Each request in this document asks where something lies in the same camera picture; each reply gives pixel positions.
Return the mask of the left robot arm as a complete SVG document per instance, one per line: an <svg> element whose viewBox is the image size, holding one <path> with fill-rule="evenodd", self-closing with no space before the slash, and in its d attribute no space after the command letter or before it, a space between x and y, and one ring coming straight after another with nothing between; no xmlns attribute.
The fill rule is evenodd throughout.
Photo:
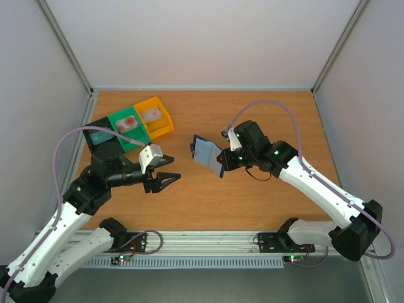
<svg viewBox="0 0 404 303"><path fill-rule="evenodd" d="M112 188L142 184L146 193L159 193L179 180L178 173L153 175L155 168L173 161L155 144L146 144L133 163L117 143L103 143L68 187L49 223L23 253L1 267L1 302L49 302L62 282L95 255L124 249L127 229L113 218L103 220L77 245L66 251L63 247L111 199Z"/></svg>

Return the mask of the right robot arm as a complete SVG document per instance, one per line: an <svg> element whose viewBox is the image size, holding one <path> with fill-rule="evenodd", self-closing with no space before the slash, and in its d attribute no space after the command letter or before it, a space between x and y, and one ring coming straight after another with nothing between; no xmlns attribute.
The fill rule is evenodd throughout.
<svg viewBox="0 0 404 303"><path fill-rule="evenodd" d="M224 170L257 167L290 184L322 208L329 222L289 218L278 229L279 245L293 250L298 245L331 246L350 261L359 261L381 231L383 207L349 194L318 172L285 141L272 143L252 120L222 131L230 146L217 160Z"/></svg>

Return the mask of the blue card holder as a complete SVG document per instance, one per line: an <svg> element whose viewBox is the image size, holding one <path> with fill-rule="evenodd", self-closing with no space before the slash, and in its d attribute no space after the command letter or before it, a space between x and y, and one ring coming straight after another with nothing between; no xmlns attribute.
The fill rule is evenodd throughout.
<svg viewBox="0 0 404 303"><path fill-rule="evenodd" d="M223 150L216 143L195 134L193 142L190 144L190 150L196 163L210 168L219 178L223 178L224 167L217 160Z"/></svg>

